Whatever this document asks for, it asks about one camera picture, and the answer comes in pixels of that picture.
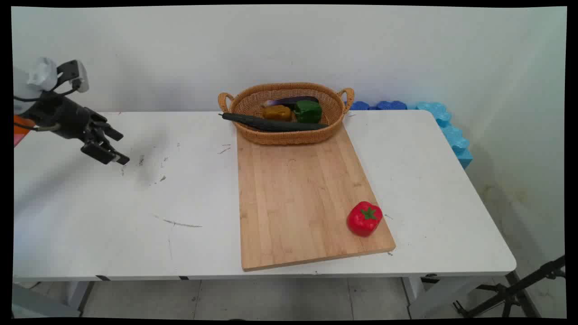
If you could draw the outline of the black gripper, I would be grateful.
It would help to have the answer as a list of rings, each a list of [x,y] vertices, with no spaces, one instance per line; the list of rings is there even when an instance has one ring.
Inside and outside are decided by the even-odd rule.
[[[120,141],[124,135],[115,130],[107,119],[67,97],[37,101],[28,110],[28,118],[39,127],[59,127],[53,132],[64,139],[87,141],[81,152],[103,163],[126,165],[130,158],[105,143],[105,137]]]

